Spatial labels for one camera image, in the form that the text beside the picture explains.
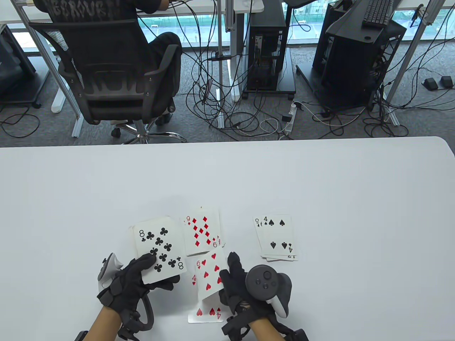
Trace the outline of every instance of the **metal frame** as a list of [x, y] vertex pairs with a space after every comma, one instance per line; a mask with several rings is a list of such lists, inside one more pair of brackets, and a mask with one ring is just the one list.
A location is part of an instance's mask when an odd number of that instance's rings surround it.
[[23, 7], [27, 6], [27, 1], [26, 0], [11, 0], [12, 5], [14, 6], [14, 9], [16, 10], [17, 14], [19, 15], [20, 19], [24, 23], [25, 27], [27, 28], [28, 32], [30, 33], [30, 37], [36, 44], [36, 47], [38, 48], [38, 51], [41, 53], [41, 56], [44, 59], [44, 62], [46, 63], [47, 67], [49, 68], [49, 71], [51, 72], [52, 76], [56, 80], [59, 89], [63, 92], [65, 97], [68, 99], [71, 108], [73, 109], [74, 113], [76, 114], [76, 122], [74, 124], [73, 132], [71, 136], [73, 137], [79, 137], [81, 133], [81, 128], [82, 128], [82, 122], [84, 118], [82, 117], [81, 111], [79, 110], [79, 106], [77, 105], [76, 100], [71, 96], [71, 93], [67, 89], [67, 84], [65, 80], [60, 76], [60, 74], [57, 71], [58, 68], [58, 63], [57, 59], [55, 58], [54, 54], [51, 51], [51, 48], [47, 44], [46, 39], [36, 32], [34, 29], [32, 29], [29, 25], [30, 19], [28, 18], [27, 14], [25, 13]]
[[[397, 91], [398, 86], [401, 83], [401, 79], [403, 78], [403, 75], [406, 72], [406, 69], [408, 68], [409, 63], [411, 62], [411, 58], [414, 55], [417, 45], [420, 43], [420, 39], [422, 38], [422, 35], [423, 35], [426, 27], [433, 24], [439, 11], [444, 6], [444, 2], [445, 2], [445, 0], [431, 0], [430, 3], [428, 4], [428, 7], [426, 7], [426, 9], [423, 7], [420, 9], [419, 16], [420, 17], [423, 16], [422, 20], [419, 23], [419, 27], [414, 35], [414, 38], [412, 39], [411, 45], [409, 45], [409, 48], [406, 51], [406, 54], [403, 59], [403, 63], [401, 64], [401, 67], [398, 70], [398, 74], [392, 84], [392, 87], [390, 88], [390, 91], [387, 94], [387, 97], [386, 97], [387, 103], [390, 103], [390, 101], [395, 96], [395, 92]], [[387, 107], [387, 110], [389, 111], [389, 115], [390, 115], [390, 119], [392, 120], [392, 123], [395, 126], [399, 125], [399, 121], [398, 121], [397, 117], [395, 116], [395, 113], [391, 112], [389, 107]]]

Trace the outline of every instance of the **hand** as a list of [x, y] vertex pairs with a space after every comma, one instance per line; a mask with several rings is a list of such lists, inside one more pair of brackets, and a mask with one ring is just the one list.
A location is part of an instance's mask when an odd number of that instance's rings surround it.
[[156, 256], [145, 254], [133, 259], [126, 267], [119, 270], [111, 285], [98, 294], [100, 302], [117, 313], [123, 310], [136, 311], [139, 300], [150, 290], [162, 288], [171, 291], [180, 276], [174, 276], [156, 283], [144, 284], [141, 271], [149, 269], [157, 261]]
[[240, 258], [235, 252], [231, 252], [227, 257], [228, 270], [221, 270], [220, 277], [224, 289], [220, 290], [220, 301], [222, 304], [229, 306], [232, 313], [236, 311], [241, 313], [247, 309], [255, 312], [255, 317], [260, 319], [269, 314], [274, 314], [275, 310], [265, 301], [259, 301], [253, 298], [245, 285], [247, 273], [242, 268]]

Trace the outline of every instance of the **forearm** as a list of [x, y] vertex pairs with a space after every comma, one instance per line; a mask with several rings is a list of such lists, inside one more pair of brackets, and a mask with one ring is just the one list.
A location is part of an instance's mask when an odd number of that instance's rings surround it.
[[114, 341], [120, 326], [120, 315], [110, 308], [103, 307], [84, 341]]
[[268, 318], [251, 322], [250, 327], [258, 341], [284, 341], [281, 334], [272, 326]]

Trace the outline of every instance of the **chair armrest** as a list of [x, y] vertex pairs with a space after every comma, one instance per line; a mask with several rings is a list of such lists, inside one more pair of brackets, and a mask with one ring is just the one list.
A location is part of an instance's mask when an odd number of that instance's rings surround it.
[[163, 59], [161, 59], [159, 68], [155, 71], [147, 72], [145, 74], [145, 76], [150, 77], [150, 76], [160, 74], [162, 72], [164, 73], [168, 69], [169, 65], [171, 64], [172, 58], [174, 57], [177, 47], [178, 47], [178, 45], [168, 45], [168, 47], [166, 48], [166, 51], [164, 52]]

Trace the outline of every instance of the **playing card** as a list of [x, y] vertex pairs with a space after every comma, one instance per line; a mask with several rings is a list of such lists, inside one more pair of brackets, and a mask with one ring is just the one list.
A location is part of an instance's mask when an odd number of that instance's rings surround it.
[[182, 236], [174, 221], [166, 216], [132, 227], [136, 258], [151, 253], [157, 262], [142, 272], [145, 284], [179, 275], [187, 270]]
[[191, 310], [188, 314], [188, 323], [223, 322], [231, 315], [229, 307], [221, 304], [218, 293], [215, 293]]
[[210, 251], [221, 245], [218, 210], [198, 209], [182, 219], [186, 255]]
[[294, 260], [291, 257], [296, 256], [297, 251], [291, 216], [262, 215], [254, 217], [253, 222], [264, 257], [286, 256], [286, 260]]
[[219, 247], [196, 259], [197, 300], [201, 302], [223, 288], [220, 271], [227, 269], [226, 258]]

